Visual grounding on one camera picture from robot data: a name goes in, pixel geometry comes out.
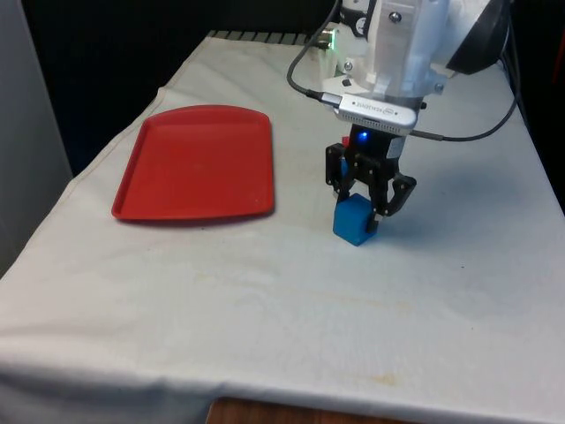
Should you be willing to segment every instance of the white tablecloth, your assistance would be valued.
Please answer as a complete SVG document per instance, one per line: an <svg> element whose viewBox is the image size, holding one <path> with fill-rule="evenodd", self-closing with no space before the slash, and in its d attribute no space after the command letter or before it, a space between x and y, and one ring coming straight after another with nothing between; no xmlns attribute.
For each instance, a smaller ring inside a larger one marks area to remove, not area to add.
<svg viewBox="0 0 565 424"><path fill-rule="evenodd" d="M332 233L324 183L324 149L349 129L287 86L298 49L206 39L71 182L0 283L1 422L197 422L220 396L565 422L565 220L519 114L488 140L410 139L418 187L356 248ZM315 53L297 79L319 83ZM419 127L477 133L511 99L497 66L458 76ZM276 212L115 221L140 124L200 103L270 116Z"/></svg>

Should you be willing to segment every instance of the blue block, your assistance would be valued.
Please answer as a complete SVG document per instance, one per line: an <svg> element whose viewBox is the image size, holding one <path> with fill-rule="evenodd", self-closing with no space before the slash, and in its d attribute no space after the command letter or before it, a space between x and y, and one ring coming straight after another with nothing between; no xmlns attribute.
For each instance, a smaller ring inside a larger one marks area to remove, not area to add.
<svg viewBox="0 0 565 424"><path fill-rule="evenodd" d="M377 233L366 232L371 212L371 202L360 194L353 194L335 207L334 234L354 246L361 246Z"/></svg>

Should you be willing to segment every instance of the cable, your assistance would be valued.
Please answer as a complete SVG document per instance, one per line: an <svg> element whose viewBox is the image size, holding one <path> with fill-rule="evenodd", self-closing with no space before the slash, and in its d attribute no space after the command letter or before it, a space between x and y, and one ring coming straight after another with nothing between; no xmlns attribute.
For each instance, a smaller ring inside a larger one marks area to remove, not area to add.
<svg viewBox="0 0 565 424"><path fill-rule="evenodd" d="M320 91L314 91L308 88L304 88L302 86L300 86L299 84L297 84L294 79L292 78L292 75L294 74L294 70L296 69L298 63L302 60L302 58L305 56L306 52L315 44L315 42L318 40L318 37L320 37L322 31L324 29L326 29L326 27L328 26L328 24L331 22L332 18L334 17L334 15L337 13L337 10L339 9L339 4L340 4L340 0L335 0L334 6L332 7L332 10L330 11L330 13L328 14L328 17L326 18L326 20L324 21L323 24L321 24L320 28L318 28L316 30L316 32L313 34L312 37L310 37L310 40L308 40L308 42L305 44L305 46L302 48L302 50L300 51L300 53L298 53L298 56L296 56L296 58L292 61L292 63L289 66L289 71L286 74L286 80L289 82L289 85L294 88L296 91L298 91L299 93L313 98L313 99L317 99L320 100L321 97L323 96L323 93Z"/></svg>
<svg viewBox="0 0 565 424"><path fill-rule="evenodd" d="M514 63L512 65L511 61L509 60L508 52L504 52L501 56L501 61L504 64L504 67L507 69L508 74L514 80L514 87L515 87L515 95L514 101L508 110L508 113L504 116L504 118L493 128L490 130L483 132L481 134L473 135L471 137L448 137L445 135L434 134L432 132L422 132L418 130L414 130L411 132L411 135L414 137L419 137L421 139L429 139L429 140L437 140L437 141L452 141L452 142L466 142L466 141L475 141L475 140L482 140L486 137L490 137L497 131L499 131L512 117L514 111L516 110L516 106L520 102L522 98L522 83L521 83L521 75L520 75L520 63L518 60L518 48L516 46L516 35L514 34L514 27L512 25L512 20L510 19L510 24L508 27L509 31L509 39L510 39L510 47L512 48L512 56L514 58Z"/></svg>
<svg viewBox="0 0 565 424"><path fill-rule="evenodd" d="M315 44L315 42L320 37L322 31L328 26L329 22L336 14L337 9L339 8L339 4L340 4L340 0L335 0L334 6L332 7L331 11L326 17L326 20L316 30L316 32L312 35L312 37L310 37L310 40L308 40L308 42L302 48L300 53L298 53L298 56L296 56L295 59L292 61L292 63L289 66L289 70L286 74L286 80L293 89L295 89L302 95L316 99L320 102L322 102L322 97L324 96L324 93L300 86L297 82L294 81L293 74L297 65L304 58L306 52ZM483 132L481 134L472 135L471 137L449 137L446 135L440 135L433 132L424 132L419 130L413 130L410 134L411 136L419 137L421 139L451 141L451 142L466 142L466 141L482 140L498 132L510 120L510 118L514 114L514 111L516 110L516 107L518 106L518 103L520 103L522 99L520 63L518 61L518 48L516 46L516 35L514 33L514 26L512 25L512 18L510 18L510 22L508 25L508 35L510 40L510 48L512 48L512 57L514 59L513 61L514 63L512 64L512 61L509 60L509 54L507 51L501 55L501 61L504 64L504 67L506 68L510 78L514 80L515 95L514 95L514 101L510 105L510 109L508 110L508 113L504 116L504 118L490 130Z"/></svg>

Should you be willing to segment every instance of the stain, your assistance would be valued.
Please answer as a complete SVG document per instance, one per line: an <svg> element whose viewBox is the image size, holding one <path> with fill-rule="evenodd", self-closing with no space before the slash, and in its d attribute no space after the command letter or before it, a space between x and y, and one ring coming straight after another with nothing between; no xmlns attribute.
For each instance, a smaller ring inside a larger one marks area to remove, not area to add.
<svg viewBox="0 0 565 424"><path fill-rule="evenodd" d="M398 385L398 377L394 374L383 374L370 377L372 382L377 382L378 384L383 384L385 386L394 387Z"/></svg>
<svg viewBox="0 0 565 424"><path fill-rule="evenodd" d="M409 313L414 310L414 307L408 302L396 302L396 307L399 311Z"/></svg>
<svg viewBox="0 0 565 424"><path fill-rule="evenodd" d="M196 276L194 276L194 283L202 283L204 280L208 280L209 278L210 276L208 274L197 272Z"/></svg>

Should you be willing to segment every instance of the red tray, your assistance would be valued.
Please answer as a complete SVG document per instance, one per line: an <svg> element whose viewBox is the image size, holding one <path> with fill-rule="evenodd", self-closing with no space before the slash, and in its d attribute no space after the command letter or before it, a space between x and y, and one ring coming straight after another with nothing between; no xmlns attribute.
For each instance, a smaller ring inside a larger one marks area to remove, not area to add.
<svg viewBox="0 0 565 424"><path fill-rule="evenodd" d="M144 221L260 215L273 210L274 191L268 117L195 106L143 123L112 215Z"/></svg>

